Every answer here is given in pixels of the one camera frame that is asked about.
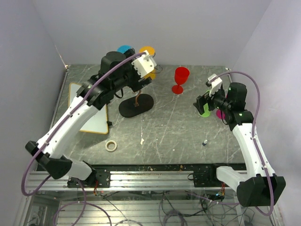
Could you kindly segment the red plastic wine glass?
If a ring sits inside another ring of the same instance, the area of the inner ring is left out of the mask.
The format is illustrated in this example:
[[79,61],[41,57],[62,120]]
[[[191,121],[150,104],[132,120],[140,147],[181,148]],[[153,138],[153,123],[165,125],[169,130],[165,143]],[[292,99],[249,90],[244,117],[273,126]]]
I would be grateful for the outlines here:
[[190,75],[190,71],[186,67],[178,67],[174,73],[174,80],[176,85],[172,87],[172,92],[174,94],[181,94],[183,92],[182,85],[187,81]]

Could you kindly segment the blue plastic wine glass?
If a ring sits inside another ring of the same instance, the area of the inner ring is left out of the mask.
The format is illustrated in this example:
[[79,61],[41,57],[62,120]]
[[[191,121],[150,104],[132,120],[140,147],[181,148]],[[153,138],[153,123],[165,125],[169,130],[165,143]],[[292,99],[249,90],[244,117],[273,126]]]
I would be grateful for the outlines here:
[[129,45],[122,45],[117,49],[117,51],[124,54],[126,57],[135,55],[135,49]]

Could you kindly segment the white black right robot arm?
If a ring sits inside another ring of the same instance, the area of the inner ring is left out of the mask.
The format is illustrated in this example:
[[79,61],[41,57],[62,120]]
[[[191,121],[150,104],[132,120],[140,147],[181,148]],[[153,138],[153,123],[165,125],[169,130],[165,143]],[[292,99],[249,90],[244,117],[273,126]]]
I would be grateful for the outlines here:
[[230,166],[219,166],[208,173],[208,183],[218,186],[224,182],[236,192],[243,207],[274,206],[286,182],[283,176],[276,175],[269,164],[257,137],[253,114],[245,109],[246,85],[232,82],[227,93],[222,85],[217,88],[198,96],[193,105],[200,114],[205,113],[206,105],[209,111],[219,109],[225,114],[225,121],[241,149],[246,175],[236,172]]

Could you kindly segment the green plastic wine glass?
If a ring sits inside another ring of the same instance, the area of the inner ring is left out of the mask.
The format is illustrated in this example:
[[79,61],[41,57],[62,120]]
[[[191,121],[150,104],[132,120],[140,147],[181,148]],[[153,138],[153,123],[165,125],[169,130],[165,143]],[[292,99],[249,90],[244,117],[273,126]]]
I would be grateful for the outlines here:
[[210,116],[210,111],[209,111],[209,105],[208,105],[208,102],[207,102],[207,97],[209,95],[209,90],[207,90],[205,92],[205,94],[201,97],[201,100],[200,100],[200,110],[201,110],[201,117],[209,117]]

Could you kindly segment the pink plastic wine glass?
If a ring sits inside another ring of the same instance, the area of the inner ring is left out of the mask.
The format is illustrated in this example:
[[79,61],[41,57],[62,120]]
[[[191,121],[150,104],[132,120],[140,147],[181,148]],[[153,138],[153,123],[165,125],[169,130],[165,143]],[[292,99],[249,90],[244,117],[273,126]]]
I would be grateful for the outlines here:
[[217,97],[217,101],[215,103],[217,110],[217,116],[224,120],[225,119],[225,111],[228,109],[228,101],[224,95],[219,95]]

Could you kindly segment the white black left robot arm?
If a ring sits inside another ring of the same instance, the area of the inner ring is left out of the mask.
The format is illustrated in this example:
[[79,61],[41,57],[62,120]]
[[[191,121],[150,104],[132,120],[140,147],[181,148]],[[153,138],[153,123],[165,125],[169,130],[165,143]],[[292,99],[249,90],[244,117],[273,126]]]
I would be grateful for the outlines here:
[[84,82],[69,108],[57,123],[38,141],[29,141],[25,148],[54,179],[63,176],[78,178],[85,187],[91,187],[96,175],[91,166],[83,161],[65,157],[70,140],[83,125],[114,97],[116,92],[129,87],[139,91],[151,83],[147,74],[156,66],[147,50],[134,53],[108,52],[101,60],[100,71]]

